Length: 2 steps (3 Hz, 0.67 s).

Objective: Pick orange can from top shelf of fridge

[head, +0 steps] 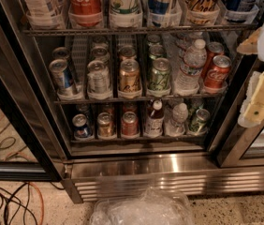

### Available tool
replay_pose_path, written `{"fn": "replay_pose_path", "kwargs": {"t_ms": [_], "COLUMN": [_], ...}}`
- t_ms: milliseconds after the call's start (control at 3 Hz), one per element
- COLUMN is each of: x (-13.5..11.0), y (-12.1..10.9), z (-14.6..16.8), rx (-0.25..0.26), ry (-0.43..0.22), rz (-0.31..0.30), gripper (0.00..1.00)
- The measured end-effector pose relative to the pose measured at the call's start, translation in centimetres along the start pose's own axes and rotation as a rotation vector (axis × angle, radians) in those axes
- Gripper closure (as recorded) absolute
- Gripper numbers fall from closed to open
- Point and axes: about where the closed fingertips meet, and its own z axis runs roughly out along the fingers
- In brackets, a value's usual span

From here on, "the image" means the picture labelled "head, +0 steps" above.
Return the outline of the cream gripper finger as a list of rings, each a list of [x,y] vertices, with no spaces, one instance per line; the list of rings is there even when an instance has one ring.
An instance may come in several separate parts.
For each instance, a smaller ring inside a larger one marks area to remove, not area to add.
[[[257,41],[261,28],[254,31],[245,41],[243,41],[236,49],[240,54],[251,55],[257,54]]]
[[[254,71],[247,87],[246,99],[243,101],[238,124],[252,128],[264,121],[264,72]]]

